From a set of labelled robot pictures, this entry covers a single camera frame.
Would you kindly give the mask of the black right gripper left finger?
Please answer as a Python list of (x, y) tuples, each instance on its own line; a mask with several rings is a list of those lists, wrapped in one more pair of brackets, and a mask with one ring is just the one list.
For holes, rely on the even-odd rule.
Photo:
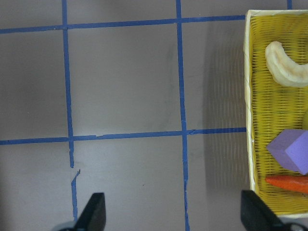
[(103, 231), (106, 225), (105, 196), (93, 193), (77, 220), (75, 231)]

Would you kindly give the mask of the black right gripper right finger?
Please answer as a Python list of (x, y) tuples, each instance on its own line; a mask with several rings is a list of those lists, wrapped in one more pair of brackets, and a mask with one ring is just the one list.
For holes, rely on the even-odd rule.
[(246, 231), (283, 231), (284, 224), (252, 190), (241, 191), (241, 222)]

